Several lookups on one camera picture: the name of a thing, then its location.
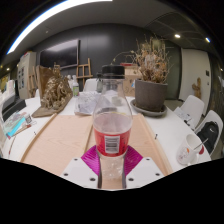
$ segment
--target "white chair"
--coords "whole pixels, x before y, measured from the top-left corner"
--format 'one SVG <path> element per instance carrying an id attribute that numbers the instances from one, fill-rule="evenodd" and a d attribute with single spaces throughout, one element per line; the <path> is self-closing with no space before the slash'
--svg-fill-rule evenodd
<path id="1" fill-rule="evenodd" d="M 219 127 L 219 134 L 218 134 L 217 140 L 214 144 L 214 149 L 215 149 L 216 145 L 218 144 L 218 141 L 219 141 L 220 135 L 222 133 L 222 129 L 223 129 L 222 119 L 219 117 L 219 115 L 215 111 L 210 110 L 208 112 L 207 116 L 204 118 L 204 120 L 201 122 L 201 124 L 196 128 L 195 134 L 197 134 L 199 131 L 201 131 L 201 129 L 204 127 L 205 123 L 209 122 L 209 121 L 216 122 L 218 124 L 218 127 Z"/>
<path id="2" fill-rule="evenodd" d="M 35 93 L 35 97 L 39 97 L 39 96 L 40 96 L 39 89 L 37 89 Z"/>
<path id="3" fill-rule="evenodd" d="M 180 107 L 182 111 L 189 114 L 194 119 L 194 127 L 197 126 L 204 110 L 204 102 L 199 98 L 189 95 L 183 105 Z"/>
<path id="4" fill-rule="evenodd" d="M 87 79 L 85 82 L 83 92 L 96 91 L 96 87 L 97 87 L 96 79 Z"/>

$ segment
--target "plant pot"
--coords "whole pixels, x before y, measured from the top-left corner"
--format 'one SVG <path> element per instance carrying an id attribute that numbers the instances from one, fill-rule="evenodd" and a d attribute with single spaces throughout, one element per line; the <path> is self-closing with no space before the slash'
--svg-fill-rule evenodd
<path id="1" fill-rule="evenodd" d="M 138 108 L 160 112 L 164 104 L 167 84 L 135 80 L 135 102 Z"/>

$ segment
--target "cup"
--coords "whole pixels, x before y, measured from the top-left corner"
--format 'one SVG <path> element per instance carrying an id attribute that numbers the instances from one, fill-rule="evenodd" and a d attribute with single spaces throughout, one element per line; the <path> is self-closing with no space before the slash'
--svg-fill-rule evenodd
<path id="1" fill-rule="evenodd" d="M 199 152 L 202 149 L 202 145 L 200 144 L 201 139 L 197 135 L 187 135 L 180 147 L 178 148 L 176 155 L 177 161 L 182 165 L 189 166 L 192 165 L 192 162 L 195 160 L 195 158 L 197 158 L 195 162 L 195 164 L 197 164 L 199 159 Z"/>

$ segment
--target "table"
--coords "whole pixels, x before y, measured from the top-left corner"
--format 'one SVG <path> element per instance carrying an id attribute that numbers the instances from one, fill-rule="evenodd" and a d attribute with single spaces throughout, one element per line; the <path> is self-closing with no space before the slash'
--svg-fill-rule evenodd
<path id="1" fill-rule="evenodd" d="M 130 101 L 134 99 L 133 97 L 127 97 L 127 101 L 130 104 Z M 69 103 L 66 105 L 65 109 L 59 113 L 59 115 L 74 115 L 76 98 L 72 98 Z M 27 112 L 32 114 L 40 107 L 40 98 L 31 98 L 26 100 L 26 105 L 23 110 L 20 112 Z M 133 115 L 137 114 L 131 107 Z M 167 113 L 162 117 L 145 117 L 146 121 L 152 128 L 157 138 L 160 141 L 161 146 L 170 162 L 170 165 L 173 169 L 173 172 L 179 171 L 185 168 L 185 165 L 181 165 L 176 160 L 176 152 L 178 147 L 184 140 L 185 136 L 188 134 L 194 134 L 194 132 L 169 108 L 167 108 Z M 35 118 L 33 120 L 37 121 L 37 124 L 30 127 L 29 129 L 21 132 L 16 137 L 6 139 L 2 153 L 3 158 L 18 161 L 20 156 L 23 154 L 25 147 L 27 146 L 29 140 L 37 132 L 41 126 L 49 119 L 49 117 Z M 199 163 L 211 161 L 211 158 L 207 152 L 199 157 Z"/>

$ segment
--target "ceiling light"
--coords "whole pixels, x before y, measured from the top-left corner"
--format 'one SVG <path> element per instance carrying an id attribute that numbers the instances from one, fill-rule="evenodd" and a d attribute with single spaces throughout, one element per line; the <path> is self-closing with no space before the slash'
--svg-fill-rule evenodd
<path id="1" fill-rule="evenodd" d="M 10 47 L 7 54 L 13 52 L 17 46 L 20 44 L 20 42 L 38 25 L 40 25 L 45 20 L 49 19 L 50 17 L 56 15 L 59 12 L 62 12 L 66 9 L 83 5 L 87 3 L 93 3 L 93 2 L 112 2 L 113 0 L 67 0 L 64 1 L 51 9 L 44 12 L 42 15 L 40 15 L 38 18 L 36 18 L 30 25 L 17 37 L 16 41 L 13 43 L 13 45 Z"/>

